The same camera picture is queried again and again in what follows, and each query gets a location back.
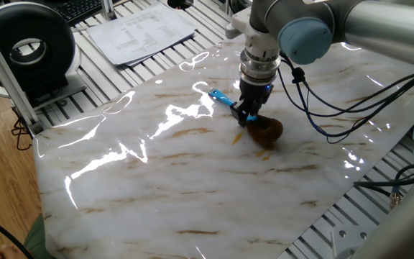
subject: marble-patterned sheet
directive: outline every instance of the marble-patterned sheet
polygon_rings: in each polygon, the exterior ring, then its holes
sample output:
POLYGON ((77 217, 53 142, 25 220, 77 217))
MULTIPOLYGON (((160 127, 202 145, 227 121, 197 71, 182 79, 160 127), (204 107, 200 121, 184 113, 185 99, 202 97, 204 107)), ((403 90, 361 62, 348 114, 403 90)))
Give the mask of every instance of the marble-patterned sheet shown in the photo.
MULTIPOLYGON (((330 145, 276 81, 260 113, 279 119, 284 134, 264 150, 207 94, 239 97, 243 47, 241 38, 213 46, 36 136, 47 248, 56 258, 274 259, 414 123, 411 91, 330 145)), ((345 45, 304 69, 314 91, 344 107, 414 73, 345 45)), ((310 108, 333 112, 314 98, 310 108)), ((316 122, 338 132, 359 116, 316 122)))

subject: white paper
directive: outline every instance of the white paper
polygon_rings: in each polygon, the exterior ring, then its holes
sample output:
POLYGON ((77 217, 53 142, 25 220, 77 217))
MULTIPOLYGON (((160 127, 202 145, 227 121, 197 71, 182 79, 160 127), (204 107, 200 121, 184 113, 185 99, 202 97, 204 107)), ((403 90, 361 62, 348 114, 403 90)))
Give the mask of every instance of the white paper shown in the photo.
POLYGON ((114 64, 135 63, 194 33, 196 26, 164 4, 156 4, 87 29, 93 41, 114 64))

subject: black wire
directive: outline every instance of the black wire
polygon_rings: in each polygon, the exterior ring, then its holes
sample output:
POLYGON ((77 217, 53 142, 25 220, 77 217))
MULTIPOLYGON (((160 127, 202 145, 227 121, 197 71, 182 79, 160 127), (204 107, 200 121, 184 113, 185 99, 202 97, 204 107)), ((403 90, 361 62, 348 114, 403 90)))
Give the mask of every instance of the black wire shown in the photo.
MULTIPOLYGON (((282 58, 283 58, 283 60, 282 60, 282 62, 284 62, 284 63, 286 63, 289 67, 290 67, 290 69, 292 70, 292 73, 293 73, 293 71, 295 70, 295 68, 293 67, 293 64, 292 64, 292 62, 290 61, 290 59, 288 58, 288 56, 286 56, 286 54, 284 54, 282 51, 280 52, 280 55, 282 56, 282 58)), ((280 71, 278 71, 278 73, 279 73, 279 77, 280 77, 280 80, 283 82, 283 79, 282 79, 282 75, 281 75, 281 73, 280 73, 280 71)), ((366 101, 368 101, 368 100, 370 100, 370 99, 372 99, 372 98, 374 98, 374 97, 376 97, 376 96, 378 96, 378 95, 380 95, 380 94, 382 94, 382 93, 384 93, 385 91, 387 91, 387 90, 389 90, 389 89, 391 89, 392 87, 394 87, 394 86, 396 86, 396 85, 398 85, 399 83, 402 83, 402 82, 404 82, 404 81, 406 81, 406 80, 408 80, 408 79, 411 79, 411 78, 414 78, 414 74, 411 74, 411 75, 409 75, 409 76, 406 76, 406 77, 404 77, 404 78, 401 78, 401 79, 399 79, 399 80, 397 80, 396 82, 394 82, 394 83, 392 83, 392 84, 390 84, 389 86, 386 86, 386 87, 384 87, 383 89, 381 89, 381 90, 379 90, 379 91, 377 91, 376 93, 374 93, 374 94, 372 94, 372 95, 370 95, 370 96, 368 96, 368 97, 366 97, 366 98, 364 98, 363 100, 361 100, 360 102, 358 102, 358 103, 356 103, 356 104, 354 104, 353 106, 350 106, 349 108, 346 108, 346 109, 342 109, 342 108, 339 108, 339 107, 337 107, 337 106, 334 106, 334 105, 332 105, 332 104, 330 104, 330 103, 328 103, 327 101, 324 101, 320 96, 318 96, 310 87, 309 87, 309 85, 308 85, 308 83, 306 82, 306 81, 302 81, 303 82, 303 84, 305 85, 305 87, 311 92, 311 94, 312 95, 314 95, 314 97, 316 97, 317 98, 317 100, 319 100, 320 102, 322 102, 323 104, 325 104, 326 106, 329 106, 329 107, 331 107, 332 109, 335 109, 335 110, 337 110, 337 111, 339 111, 339 112, 337 112, 337 113, 335 113, 335 114, 316 114, 316 113, 313 113, 313 112, 310 112, 310 114, 311 115, 313 115, 313 116, 317 116, 317 117, 335 117, 335 116, 338 116, 338 115, 341 115, 341 114, 344 114, 344 113, 357 113, 357 112, 365 112, 365 111, 367 111, 367 110, 369 110, 369 109, 371 109, 371 108, 373 108, 373 107, 376 107, 376 106, 378 106, 378 105, 380 105, 381 103, 384 103, 384 102, 386 102, 386 100, 388 100, 388 99, 390 99, 390 98, 392 98, 393 97, 393 94, 391 94, 391 95, 389 95, 389 96, 387 96, 387 97, 385 97, 385 98, 383 98, 383 99, 381 99, 381 100, 379 100, 379 101, 377 101, 377 102, 375 102, 374 104, 370 104, 369 106, 367 106, 367 107, 364 107, 364 108, 361 108, 361 109, 354 109, 355 107, 357 107, 357 106, 359 106, 360 104, 363 104, 364 102, 366 102, 366 101)), ((285 91, 285 93, 287 94, 287 97, 289 98, 289 100, 293 103, 293 105, 295 105, 297 108, 299 108, 299 110, 301 110, 301 111, 303 111, 304 112, 304 109, 303 108, 301 108, 300 106, 298 106, 292 99, 291 99, 291 97, 290 97, 290 95, 289 95, 289 93, 288 93, 288 91, 287 91, 287 88, 285 87, 285 85, 283 85, 284 86, 284 91, 285 91)))
POLYGON ((414 183, 414 178, 399 181, 385 181, 385 182, 354 182, 355 186, 366 187, 366 186, 404 186, 414 183))
POLYGON ((398 181, 398 180, 400 179, 400 176, 401 176, 404 172, 406 172, 406 171, 408 171, 408 170, 410 170, 410 169, 414 169, 414 165, 407 165, 407 166, 405 166, 404 168, 400 169, 400 170, 397 172, 397 174, 395 175, 395 180, 396 180, 396 181, 398 181))
POLYGON ((381 194, 384 194, 387 197, 391 196, 391 193, 389 191, 385 191, 385 190, 383 190, 381 188, 378 188, 378 187, 374 187, 374 186, 362 186, 362 187, 363 188, 368 188, 368 189, 373 190, 373 191, 377 191, 381 194))
POLYGON ((298 94, 300 95, 300 99, 301 99, 302 104, 303 104, 304 112, 306 113, 306 116, 309 119, 309 122, 313 125, 313 127, 318 132, 320 132, 322 135, 324 135, 326 137, 343 137, 344 135, 347 135, 347 134, 353 132, 354 130, 357 130, 358 128, 360 128, 363 124, 368 122, 372 117, 374 117, 376 114, 378 114, 380 111, 382 111, 387 105, 389 105, 391 102, 393 102, 394 100, 396 100, 397 98, 402 96, 402 94, 404 94, 407 90, 409 90, 411 87, 414 86, 414 79, 408 81, 402 88, 400 88, 400 90, 398 90, 397 92, 391 94, 391 97, 385 103, 380 105, 371 114, 364 117, 358 124, 354 124, 351 129, 348 129, 344 132, 335 133, 335 134, 329 134, 325 130, 321 129, 319 126, 316 125, 316 123, 313 121, 313 119, 311 117, 311 114, 308 111, 308 107, 306 106, 306 103, 305 103, 304 97, 301 93, 301 89, 300 89, 299 85, 297 84, 296 86, 297 86, 298 94))
POLYGON ((402 178, 401 180, 409 179, 410 177, 413 177, 413 176, 414 176, 414 173, 410 174, 409 176, 406 176, 406 177, 402 178))
POLYGON ((24 147, 24 148, 20 147, 20 136, 29 134, 27 132, 27 129, 25 128, 25 126, 22 124, 22 119, 20 117, 15 122, 14 128, 11 129, 11 133, 12 133, 13 136, 17 136, 17 149, 18 150, 25 151, 25 150, 28 150, 32 146, 31 144, 28 144, 27 147, 24 147))
POLYGON ((236 12, 234 12, 234 10, 233 10, 233 6, 232 6, 232 4, 231 4, 231 0, 227 0, 228 1, 228 4, 229 4, 229 9, 231 10, 231 12, 233 13, 233 14, 236 14, 236 12))
POLYGON ((22 251, 22 253, 28 258, 28 259, 34 259, 33 256, 28 252, 28 250, 25 248, 25 246, 23 246, 21 244, 21 242, 19 242, 17 240, 17 238, 15 238, 11 233, 9 233, 9 231, 5 230, 1 225, 0 225, 0 233, 3 234, 5 237, 7 237, 9 240, 11 240, 11 242, 14 243, 14 245, 16 245, 20 251, 22 251))

